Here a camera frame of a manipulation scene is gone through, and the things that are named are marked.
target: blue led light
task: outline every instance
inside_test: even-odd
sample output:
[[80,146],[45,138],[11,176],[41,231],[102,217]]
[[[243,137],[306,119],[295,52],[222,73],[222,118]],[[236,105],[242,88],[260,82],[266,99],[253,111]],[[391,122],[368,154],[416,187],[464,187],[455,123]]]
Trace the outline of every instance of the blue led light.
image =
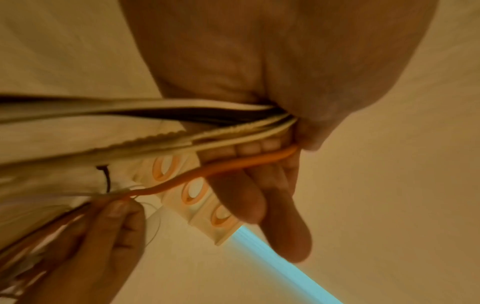
[[342,304],[342,302],[328,293],[328,291],[323,289],[300,269],[279,257],[267,244],[259,239],[248,228],[241,227],[233,234],[232,239],[247,248],[268,266],[276,270],[282,277],[289,281],[295,289],[299,290],[309,298],[312,303]]

